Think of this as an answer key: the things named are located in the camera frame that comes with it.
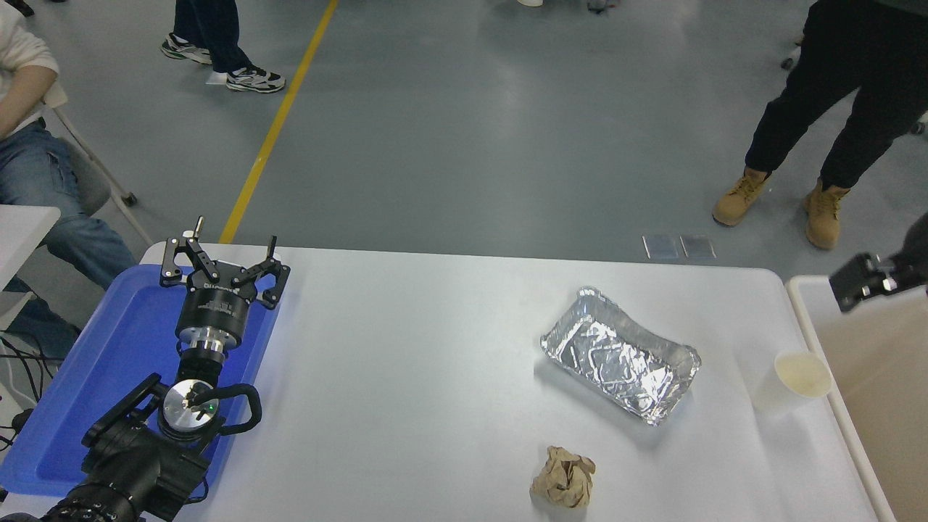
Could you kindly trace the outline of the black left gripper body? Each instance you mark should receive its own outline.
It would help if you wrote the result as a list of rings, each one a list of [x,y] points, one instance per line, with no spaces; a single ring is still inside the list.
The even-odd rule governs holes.
[[[192,330],[211,328],[223,331],[232,339],[243,337],[249,307],[256,298],[254,281],[245,281],[241,274],[221,274],[211,282],[203,271],[186,277],[185,301],[175,327],[175,335],[186,339]]]

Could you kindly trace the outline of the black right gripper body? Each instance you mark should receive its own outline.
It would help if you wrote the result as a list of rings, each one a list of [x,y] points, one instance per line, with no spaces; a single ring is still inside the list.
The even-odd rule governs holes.
[[[899,268],[912,272],[926,272],[927,268],[927,219],[925,212],[905,235],[899,251]]]

